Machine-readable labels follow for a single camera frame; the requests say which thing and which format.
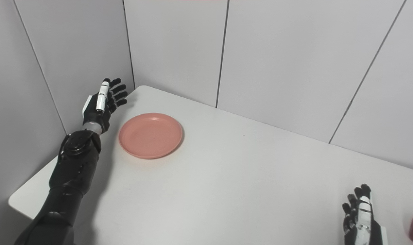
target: robot finger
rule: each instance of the robot finger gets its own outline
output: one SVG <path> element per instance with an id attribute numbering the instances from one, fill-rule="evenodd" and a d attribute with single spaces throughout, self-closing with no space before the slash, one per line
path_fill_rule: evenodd
<path id="1" fill-rule="evenodd" d="M 119 86 L 117 86 L 117 87 L 115 87 L 115 88 L 112 88 L 112 89 L 110 90 L 110 93 L 112 93 L 113 95 L 115 95 L 116 93 L 119 93 L 120 91 L 125 90 L 125 89 L 126 89 L 126 85 L 125 85 L 125 84 L 122 84 L 122 85 L 119 85 Z"/>
<path id="2" fill-rule="evenodd" d="M 110 82 L 110 88 L 113 88 L 115 85 L 118 85 L 119 83 L 121 83 L 122 80 L 120 78 L 116 78 L 113 81 Z"/>
<path id="3" fill-rule="evenodd" d="M 349 194 L 347 197 L 348 197 L 348 201 L 351 204 L 350 223 L 356 224 L 356 221 L 357 221 L 357 199 L 354 196 L 354 194 Z"/>
<path id="4" fill-rule="evenodd" d="M 123 105 L 123 104 L 126 104 L 126 103 L 127 103 L 127 100 L 126 100 L 126 99 L 119 100 L 118 102 L 115 102 L 114 104 L 112 104 L 112 105 L 109 107 L 108 110 L 109 110 L 110 113 L 112 114 L 113 112 L 116 111 L 117 107 L 119 107 L 119 106 L 121 106 L 121 105 Z"/>
<path id="5" fill-rule="evenodd" d="M 360 186 L 360 188 L 362 189 L 362 195 L 365 197 L 368 197 L 369 199 L 371 199 L 371 189 L 367 184 L 362 184 Z"/>
<path id="6" fill-rule="evenodd" d="M 118 102 L 119 100 L 124 99 L 126 96 L 127 96 L 127 92 L 126 92 L 126 91 L 121 92 L 121 93 L 118 93 L 118 94 L 116 94 L 116 95 L 114 96 L 114 101 L 115 101 L 115 102 Z"/>
<path id="7" fill-rule="evenodd" d="M 115 96 L 112 96 L 110 93 L 110 97 L 108 98 L 108 107 L 112 107 L 116 102 L 118 102 L 121 99 L 124 99 L 127 96 L 127 92 L 121 92 L 116 94 Z"/>
<path id="8" fill-rule="evenodd" d="M 354 188 L 354 194 L 356 194 L 357 199 L 360 199 L 363 196 L 362 189 L 359 187 Z"/>
<path id="9" fill-rule="evenodd" d="M 343 203 L 342 208 L 345 212 L 345 217 L 344 217 L 344 222 L 343 222 L 343 229 L 344 229 L 344 233 L 347 234 L 348 232 L 350 232 L 350 220 L 351 220 L 351 207 L 348 203 Z"/>

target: robotic arm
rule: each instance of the robotic arm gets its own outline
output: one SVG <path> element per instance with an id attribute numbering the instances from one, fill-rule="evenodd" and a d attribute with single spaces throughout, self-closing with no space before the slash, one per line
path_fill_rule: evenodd
<path id="1" fill-rule="evenodd" d="M 344 244 L 384 245 L 381 227 L 374 220 L 371 189 L 362 184 L 354 189 L 354 194 L 347 196 L 350 204 L 342 205 L 345 212 Z"/>
<path id="2" fill-rule="evenodd" d="M 82 130 L 64 138 L 48 197 L 15 245 L 73 245 L 76 214 L 90 189 L 101 152 L 99 135 L 108 130 L 110 115 L 127 102 L 126 85 L 116 86 L 120 83 L 120 79 L 104 79 L 84 111 Z"/>

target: wall seam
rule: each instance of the wall seam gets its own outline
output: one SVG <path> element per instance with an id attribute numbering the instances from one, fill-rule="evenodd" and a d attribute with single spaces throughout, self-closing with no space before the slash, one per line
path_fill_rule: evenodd
<path id="1" fill-rule="evenodd" d="M 376 54 L 374 55 L 373 60 L 371 60 L 371 63 L 369 64 L 368 69 L 366 70 L 365 74 L 363 75 L 363 78 L 362 78 L 362 80 L 360 81 L 359 86 L 357 87 L 356 91 L 354 92 L 354 95 L 353 95 L 353 97 L 351 98 L 351 101 L 349 102 L 349 104 L 348 104 L 348 106 L 347 106 L 347 108 L 346 108 L 343 116 L 341 117 L 341 120 L 340 120 L 339 124 L 337 125 L 337 127 L 336 127 L 336 129 L 335 129 L 335 132 L 333 132 L 332 137 L 330 138 L 329 144 L 331 144 L 331 142 L 332 142 L 333 138 L 335 137 L 335 135 L 336 135 L 339 127 L 341 126 L 341 123 L 343 122 L 343 120 L 344 120 L 344 118 L 345 118 L 345 115 L 347 114 L 348 110 L 350 109 L 351 104 L 353 104 L 354 98 L 356 98 L 356 95 L 357 95 L 357 93 L 359 92 L 359 89 L 360 89 L 360 87 L 362 86 L 363 81 L 365 80 L 366 76 L 368 75 L 369 70 L 370 70 L 371 67 L 373 66 L 374 61 L 376 60 L 377 56 L 379 55 L 379 52 L 380 52 L 380 50 L 382 49 L 383 44 L 385 43 L 385 41 L 386 41 L 389 33 L 390 33 L 391 30 L 392 30 L 392 27 L 394 26 L 394 24 L 395 24 L 395 22 L 396 22 L 396 20 L 397 20 L 397 18 L 398 18 L 398 16 L 399 16 L 399 14 L 401 13 L 402 8 L 403 8 L 404 5 L 406 4 L 406 2 L 407 2 L 407 0 L 404 0 L 404 2 L 402 2 L 401 7 L 399 8 L 399 10 L 398 10 L 398 12 L 397 12 L 397 14 L 396 14 L 396 16 L 395 16 L 392 24 L 390 25 L 390 27 L 389 27 L 389 29 L 388 29 L 388 32 L 386 33 L 385 37 L 383 38 L 382 43 L 380 44 L 379 48 L 377 49 L 377 52 L 376 52 Z"/>
<path id="2" fill-rule="evenodd" d="M 46 77 L 45 77 L 45 75 L 44 75 L 44 73 L 43 73 L 43 69 L 42 69 L 42 67 L 41 67 L 41 65 L 40 65 L 39 59 L 37 58 L 36 51 L 35 51 L 35 49 L 34 49 L 34 46 L 33 46 L 32 42 L 31 42 L 30 36 L 28 35 L 28 31 L 27 31 L 27 29 L 26 29 L 26 27 L 25 27 L 25 23 L 23 23 L 23 19 L 22 19 L 22 16 L 20 15 L 19 8 L 17 7 L 16 1 L 15 1 L 15 0 L 12 0 L 12 1 L 13 1 L 14 5 L 15 5 L 17 14 L 19 15 L 20 22 L 22 23 L 23 29 L 25 30 L 25 33 L 26 33 L 27 38 L 28 38 L 28 41 L 30 42 L 31 49 L 33 50 L 34 57 L 36 58 L 37 65 L 39 66 L 40 72 L 41 72 L 41 74 L 42 74 L 42 76 L 43 76 L 43 80 L 45 81 L 46 88 L 48 89 L 49 95 L 51 96 L 52 103 L 54 104 L 54 107 L 55 107 L 55 110 L 56 110 L 56 112 L 57 112 L 58 118 L 60 119 L 60 122 L 62 123 L 62 127 L 63 127 L 63 130 L 64 130 L 65 134 L 67 134 L 66 128 L 65 128 L 65 126 L 64 126 L 64 124 L 63 124 L 62 117 L 60 116 L 60 113 L 59 113 L 59 111 L 58 111 L 57 105 L 55 104 L 54 97 L 52 96 L 51 90 L 49 89 L 48 82 L 46 81 Z"/>
<path id="3" fill-rule="evenodd" d="M 228 0 L 228 4 L 227 4 L 227 7 L 226 7 L 225 29 L 224 29 L 224 32 L 223 32 L 222 57 L 220 59 L 219 83 L 217 84 L 216 108 L 219 106 L 220 82 L 221 82 L 221 79 L 222 79 L 223 55 L 225 53 L 226 31 L 227 31 L 227 27 L 228 27 L 229 3 L 230 3 L 230 0 Z"/>

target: white wall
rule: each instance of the white wall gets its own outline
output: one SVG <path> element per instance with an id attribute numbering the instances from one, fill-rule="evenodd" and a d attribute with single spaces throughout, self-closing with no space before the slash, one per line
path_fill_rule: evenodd
<path id="1" fill-rule="evenodd" d="M 231 0 L 220 109 L 328 142 L 402 0 Z"/>
<path id="2" fill-rule="evenodd" d="M 413 169 L 413 0 L 407 0 L 332 143 Z"/>
<path id="3" fill-rule="evenodd" d="M 54 157 L 65 132 L 13 0 L 0 0 L 0 245 L 28 220 L 7 199 Z"/>
<path id="4" fill-rule="evenodd" d="M 68 133 L 105 77 L 134 90 L 122 0 L 16 0 Z"/>
<path id="5" fill-rule="evenodd" d="M 125 0 L 135 84 L 216 105 L 227 0 Z"/>

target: black finger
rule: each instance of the black finger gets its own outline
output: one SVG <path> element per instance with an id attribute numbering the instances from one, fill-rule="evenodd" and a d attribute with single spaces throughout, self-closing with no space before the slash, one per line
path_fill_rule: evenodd
<path id="1" fill-rule="evenodd" d="M 351 207 L 348 203 L 343 203 L 343 210 L 345 212 L 345 214 L 350 214 L 351 213 Z"/>
<path id="2" fill-rule="evenodd" d="M 110 114 L 113 114 L 113 112 L 115 112 L 115 110 L 117 109 L 117 106 L 115 104 L 113 104 L 108 111 L 110 112 Z"/>
<path id="3" fill-rule="evenodd" d="M 371 189 L 369 188 L 369 186 L 367 184 L 362 184 L 360 186 L 360 188 L 362 188 L 362 195 L 365 197 L 370 198 L 371 196 Z"/>
<path id="4" fill-rule="evenodd" d="M 116 94 L 116 95 L 114 96 L 114 100 L 115 100 L 115 101 L 118 101 L 118 100 L 120 100 L 120 99 L 125 98 L 126 96 L 127 96 L 127 92 L 124 91 L 124 92 L 121 92 L 121 93 Z"/>
<path id="5" fill-rule="evenodd" d="M 362 189 L 359 187 L 354 188 L 354 194 L 356 194 L 357 199 L 360 199 L 363 196 Z"/>
<path id="6" fill-rule="evenodd" d="M 347 198 L 348 198 L 348 201 L 351 204 L 351 208 L 357 207 L 357 199 L 354 196 L 354 194 L 348 194 Z"/>
<path id="7" fill-rule="evenodd" d="M 121 99 L 121 100 L 119 100 L 118 102 L 116 102 L 116 105 L 117 105 L 117 107 L 119 107 L 119 106 L 121 106 L 121 105 L 123 105 L 123 104 L 126 104 L 127 103 L 127 100 L 126 99 Z"/>
<path id="8" fill-rule="evenodd" d="M 120 78 L 114 79 L 113 81 L 110 82 L 110 88 L 114 87 L 115 85 L 118 85 L 121 82 L 122 82 L 122 80 Z"/>
<path id="9" fill-rule="evenodd" d="M 113 100 L 113 94 L 110 93 L 110 91 L 108 91 L 108 93 L 107 93 L 107 100 L 108 100 L 108 101 L 112 101 L 112 100 Z"/>
<path id="10" fill-rule="evenodd" d="M 111 104 L 111 105 L 108 105 L 108 111 L 111 113 L 111 114 L 113 114 L 113 112 L 115 112 L 116 111 L 116 109 L 119 107 L 119 106 L 121 106 L 121 105 L 123 105 L 123 104 L 126 104 L 127 103 L 127 100 L 126 99 L 122 99 L 122 100 L 119 100 L 118 102 L 113 102 L 113 104 Z"/>
<path id="11" fill-rule="evenodd" d="M 119 93 L 120 91 L 125 90 L 125 89 L 126 89 L 126 85 L 122 84 L 120 86 L 112 88 L 110 91 L 112 91 L 113 95 L 115 95 L 116 93 Z"/>

